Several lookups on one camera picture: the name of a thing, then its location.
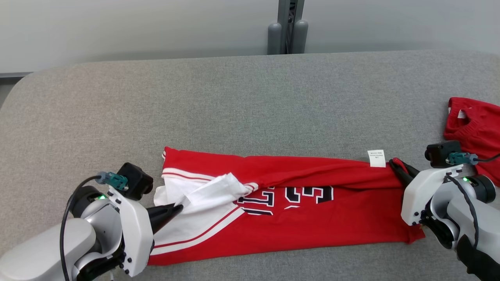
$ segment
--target white tag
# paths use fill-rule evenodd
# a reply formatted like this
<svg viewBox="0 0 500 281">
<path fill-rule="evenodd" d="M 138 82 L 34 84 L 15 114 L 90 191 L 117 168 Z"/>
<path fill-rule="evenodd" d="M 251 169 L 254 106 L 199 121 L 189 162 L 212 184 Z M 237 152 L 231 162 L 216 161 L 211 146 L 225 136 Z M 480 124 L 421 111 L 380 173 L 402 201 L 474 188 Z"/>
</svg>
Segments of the white tag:
<svg viewBox="0 0 500 281">
<path fill-rule="evenodd" d="M 368 150 L 368 157 L 370 158 L 370 167 L 386 167 L 386 157 L 384 150 Z"/>
<path fill-rule="evenodd" d="M 467 115 L 466 115 L 466 113 L 465 113 L 465 112 L 463 112 L 462 110 L 460 110 L 460 111 L 458 112 L 458 116 L 457 116 L 457 118 L 460 118 L 460 119 L 465 119 L 465 118 L 467 118 Z"/>
</svg>

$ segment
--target gray fabric surface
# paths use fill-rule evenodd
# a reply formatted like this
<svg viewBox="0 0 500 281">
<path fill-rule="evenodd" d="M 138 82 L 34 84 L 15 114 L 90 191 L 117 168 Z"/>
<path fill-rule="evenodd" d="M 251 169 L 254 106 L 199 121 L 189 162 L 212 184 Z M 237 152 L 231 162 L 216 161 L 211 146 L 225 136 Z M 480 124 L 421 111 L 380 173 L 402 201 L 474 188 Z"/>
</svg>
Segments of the gray fabric surface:
<svg viewBox="0 0 500 281">
<path fill-rule="evenodd" d="M 383 149 L 426 169 L 424 150 L 442 140 L 452 96 L 500 104 L 500 59 L 437 50 L 302 54 L 98 62 L 30 74 L 0 110 L 0 255 L 59 223 L 73 189 L 98 171 L 131 162 L 161 185 L 164 146 L 357 160 Z M 142 203 L 152 206 L 153 194 Z M 148 267 L 135 280 L 475 280 L 429 233 L 411 245 Z"/>
</svg>

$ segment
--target red fabric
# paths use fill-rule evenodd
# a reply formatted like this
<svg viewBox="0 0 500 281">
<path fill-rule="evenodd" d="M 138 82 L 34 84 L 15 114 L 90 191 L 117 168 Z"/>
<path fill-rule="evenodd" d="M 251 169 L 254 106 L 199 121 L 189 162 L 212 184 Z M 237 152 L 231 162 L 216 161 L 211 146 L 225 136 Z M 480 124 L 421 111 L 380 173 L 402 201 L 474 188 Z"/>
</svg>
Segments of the red fabric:
<svg viewBox="0 0 500 281">
<path fill-rule="evenodd" d="M 236 202 L 272 215 L 244 213 L 200 244 L 152 255 L 150 265 L 317 247 L 412 243 L 425 237 L 419 225 L 408 226 L 401 219 L 403 189 L 390 168 L 335 158 L 239 157 L 169 147 L 165 152 L 163 168 L 214 177 L 232 173 L 241 183 L 259 185 L 246 199 L 268 199 L 266 192 L 274 201 L 272 206 Z M 300 194 L 300 202 L 290 202 L 287 190 Z"/>
<path fill-rule="evenodd" d="M 500 107 L 465 97 L 452 97 L 448 104 L 451 109 L 444 130 L 446 140 L 459 141 L 464 152 L 477 154 L 480 159 L 500 153 Z M 465 118 L 459 118 L 460 111 Z M 475 167 L 479 174 L 500 186 L 500 158 Z"/>
</svg>

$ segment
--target black cable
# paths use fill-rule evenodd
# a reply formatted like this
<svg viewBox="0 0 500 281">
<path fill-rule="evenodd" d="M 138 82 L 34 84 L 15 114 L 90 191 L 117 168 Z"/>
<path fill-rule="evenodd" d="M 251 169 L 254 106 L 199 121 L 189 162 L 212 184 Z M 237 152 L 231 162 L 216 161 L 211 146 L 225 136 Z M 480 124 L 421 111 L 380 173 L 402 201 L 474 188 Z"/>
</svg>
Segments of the black cable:
<svg viewBox="0 0 500 281">
<path fill-rule="evenodd" d="M 500 153 L 498 153 L 497 155 L 491 157 L 491 158 L 488 158 L 488 159 L 479 159 L 479 158 L 476 158 L 474 160 L 476 160 L 477 162 L 490 162 L 490 161 L 493 161 L 495 159 L 497 159 L 498 157 L 500 157 Z"/>
<path fill-rule="evenodd" d="M 99 176 L 99 175 L 95 175 L 95 176 L 91 176 L 91 177 L 87 178 L 86 180 L 82 181 L 78 185 L 78 187 L 75 189 L 75 191 L 78 190 L 79 188 L 83 187 L 86 183 L 88 183 L 92 180 L 100 179 L 100 178 L 101 178 L 101 176 Z M 59 233 L 59 255 L 61 258 L 62 274 L 64 275 L 65 281 L 70 281 L 70 276 L 68 275 L 68 268 L 66 267 L 66 258 L 64 255 L 64 230 L 66 228 L 66 221 L 68 220 L 68 215 L 70 213 L 70 203 L 71 203 L 71 201 L 73 201 L 74 197 L 75 197 L 75 192 L 73 192 L 73 194 L 71 194 L 71 196 L 67 200 L 66 210 L 64 210 L 64 215 L 62 216 L 61 230 Z"/>
<path fill-rule="evenodd" d="M 467 194 L 465 189 L 460 185 L 459 181 L 450 175 L 447 175 L 446 178 L 452 181 L 456 185 L 456 187 L 458 187 L 458 190 L 460 190 L 460 192 L 463 194 L 465 202 L 467 202 L 467 205 L 469 206 L 470 214 L 472 215 L 472 224 L 474 225 L 474 232 L 475 232 L 474 245 L 472 246 L 472 248 L 475 250 L 478 247 L 478 240 L 479 240 L 479 225 L 478 225 L 478 215 L 476 214 L 476 209 L 474 208 L 474 205 L 472 204 L 469 195 Z"/>
</svg>

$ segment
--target white stripe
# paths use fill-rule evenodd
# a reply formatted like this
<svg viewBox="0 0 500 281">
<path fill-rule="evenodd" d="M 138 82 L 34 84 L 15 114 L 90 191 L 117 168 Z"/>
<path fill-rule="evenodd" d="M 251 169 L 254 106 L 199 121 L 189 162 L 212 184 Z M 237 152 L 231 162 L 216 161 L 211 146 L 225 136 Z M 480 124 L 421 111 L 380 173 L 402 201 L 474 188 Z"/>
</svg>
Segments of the white stripe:
<svg viewBox="0 0 500 281">
<path fill-rule="evenodd" d="M 210 176 L 206 174 L 201 174 L 201 173 L 193 173 L 193 172 L 188 172 L 185 170 L 181 170 L 178 168 L 164 168 L 163 169 L 163 174 L 161 177 L 164 178 L 174 178 L 174 179 L 180 179 L 180 180 L 185 180 L 188 182 L 197 182 L 197 183 L 208 183 L 212 180 L 214 180 L 216 177 L 215 176 Z M 251 189 L 251 192 L 254 192 L 259 189 L 259 185 L 255 182 L 249 182 L 243 184 L 245 187 L 248 187 Z"/>
<path fill-rule="evenodd" d="M 250 208 L 243 208 L 243 207 L 242 207 L 242 209 L 243 209 L 243 210 L 249 210 L 249 211 L 266 212 L 266 213 L 268 213 L 266 216 L 273 216 L 273 215 L 274 215 L 274 214 L 273 214 L 273 212 L 272 212 L 272 211 L 269 211 L 269 210 L 250 209 Z M 253 212 L 249 212 L 249 211 L 248 211 L 248 212 L 246 212 L 246 213 L 247 213 L 247 214 L 249 214 L 249 215 L 254 215 L 254 216 L 262 216 L 262 214 L 261 214 L 261 213 L 253 213 Z"/>
<path fill-rule="evenodd" d="M 176 174 L 176 175 L 183 176 L 183 177 L 186 177 L 186 178 L 197 178 L 197 179 L 203 179 L 203 180 L 207 180 L 207 181 L 211 181 L 211 180 L 213 180 L 213 179 L 216 178 L 215 176 L 210 176 L 210 175 L 201 174 L 201 173 L 188 172 L 188 171 L 181 170 L 181 169 L 178 169 L 178 168 L 164 168 L 163 169 L 163 174 L 165 174 L 165 173 L 172 173 L 172 174 Z M 163 176 L 170 177 L 171 174 L 162 175 L 162 177 Z"/>
<path fill-rule="evenodd" d="M 255 182 L 249 182 L 249 183 L 245 183 L 243 185 L 244 186 L 249 186 L 252 189 L 253 192 L 256 191 L 257 189 L 259 189 L 259 185 L 257 183 L 255 183 Z"/>
<path fill-rule="evenodd" d="M 235 207 L 237 208 L 237 210 L 235 210 L 232 214 L 230 214 L 228 217 L 226 217 L 223 221 L 219 222 L 216 226 L 214 226 L 212 229 L 210 229 L 210 231 L 205 233 L 203 236 L 201 236 L 195 240 L 189 241 L 189 242 L 155 248 L 151 252 L 151 255 L 154 256 L 154 255 L 161 255 L 161 254 L 165 254 L 165 253 L 170 253 L 170 252 L 186 249 L 189 247 L 193 247 L 194 245 L 200 244 L 201 242 L 203 242 L 203 241 L 207 240 L 208 238 L 217 234 L 223 228 L 227 227 L 230 223 L 232 223 L 234 220 L 236 220 L 239 216 L 245 214 L 245 211 L 240 209 L 240 207 L 238 207 L 238 206 L 235 206 Z"/>
<path fill-rule="evenodd" d="M 210 180 L 208 180 L 208 179 L 186 178 L 186 177 L 183 177 L 182 175 L 171 174 L 171 173 L 162 174 L 161 177 L 163 179 L 178 179 L 178 180 L 183 180 L 185 182 L 202 183 L 202 184 L 206 184 L 206 183 L 210 182 Z"/>
</svg>

